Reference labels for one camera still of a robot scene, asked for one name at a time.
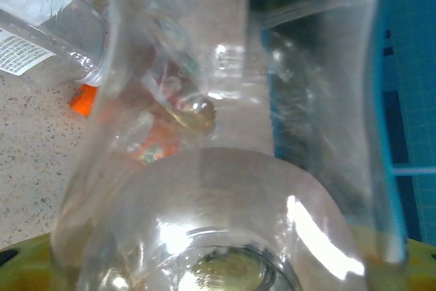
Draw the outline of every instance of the bottle cap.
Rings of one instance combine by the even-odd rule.
[[[93,108],[94,98],[97,95],[97,88],[90,85],[82,85],[69,102],[72,110],[83,116],[88,116]]]

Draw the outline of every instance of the granite countertop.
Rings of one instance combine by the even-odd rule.
[[[13,76],[0,82],[1,249],[50,231],[87,119],[69,108],[74,82],[39,91]]]

